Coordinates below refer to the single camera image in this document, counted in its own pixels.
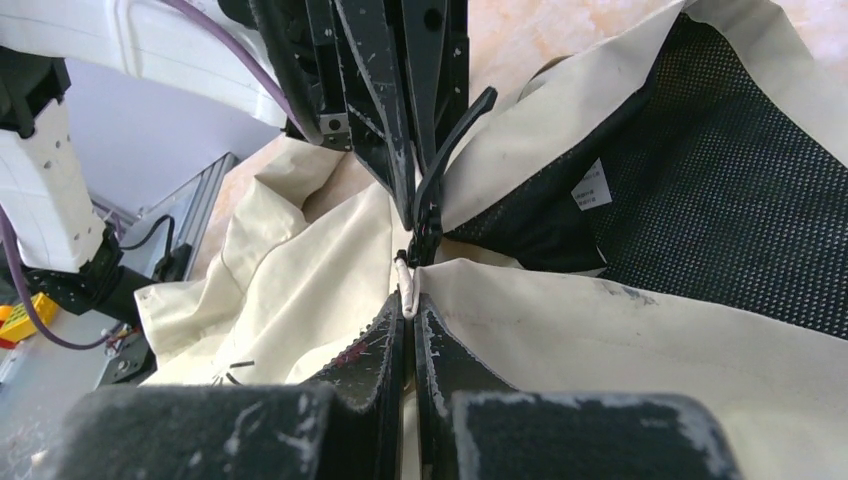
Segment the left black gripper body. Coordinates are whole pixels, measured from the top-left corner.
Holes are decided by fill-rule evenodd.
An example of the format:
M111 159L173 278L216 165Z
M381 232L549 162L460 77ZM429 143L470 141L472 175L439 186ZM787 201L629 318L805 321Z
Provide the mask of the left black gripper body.
M345 107L333 1L221 1L224 15L255 31L303 130L328 132Z

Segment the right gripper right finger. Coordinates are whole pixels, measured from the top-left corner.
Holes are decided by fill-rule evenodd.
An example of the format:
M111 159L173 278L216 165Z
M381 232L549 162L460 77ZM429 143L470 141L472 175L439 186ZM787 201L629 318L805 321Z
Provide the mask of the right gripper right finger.
M423 479L738 479L722 428L668 394L530 392L491 370L428 295L413 322Z

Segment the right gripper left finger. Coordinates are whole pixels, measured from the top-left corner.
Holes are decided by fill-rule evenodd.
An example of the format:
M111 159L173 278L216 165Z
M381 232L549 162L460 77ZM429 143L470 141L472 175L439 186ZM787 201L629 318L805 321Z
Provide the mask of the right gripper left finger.
M295 385L101 387L67 414L53 479L397 479L404 319L369 328Z

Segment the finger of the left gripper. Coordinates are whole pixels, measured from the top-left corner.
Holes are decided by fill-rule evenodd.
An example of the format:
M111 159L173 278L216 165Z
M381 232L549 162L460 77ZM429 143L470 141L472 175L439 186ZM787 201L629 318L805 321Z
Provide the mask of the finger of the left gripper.
M432 166L469 105L467 0L400 3L417 163Z
M416 1L333 1L353 152L414 224L414 126L406 73L409 15Z

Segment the cream zip-up jacket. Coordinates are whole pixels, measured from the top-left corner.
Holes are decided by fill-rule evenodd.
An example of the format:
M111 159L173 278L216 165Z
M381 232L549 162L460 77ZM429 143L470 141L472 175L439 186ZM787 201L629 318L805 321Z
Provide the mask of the cream zip-up jacket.
M632 86L675 13L718 30L768 99L847 169L847 89L814 59L773 1L674 1L623 34L530 81L462 143L457 176L486 153L537 166L600 122L569 115L546 133L562 94L594 93L600 60L635 60L616 76ZM210 385L243 362L247 379L305 379L352 342L397 276L392 251L406 239L376 185L314 221L302 211L344 156L285 140L244 188L221 248L197 281L137 291L156 354L155 384ZM717 415L753 479L847 475L847 344L834 327L816 333L774 313L698 300L608 274L533 273L502 254L462 247L420 280L475 352L522 387L634 389L690 394Z

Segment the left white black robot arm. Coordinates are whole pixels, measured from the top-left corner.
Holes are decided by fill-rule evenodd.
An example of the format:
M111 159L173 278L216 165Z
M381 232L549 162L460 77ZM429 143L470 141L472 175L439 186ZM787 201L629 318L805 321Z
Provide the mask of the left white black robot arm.
M140 323L115 226L92 201L70 64L86 62L349 151L395 202L423 258L439 179L467 127L464 1L5 1L1 215L24 285L74 314Z

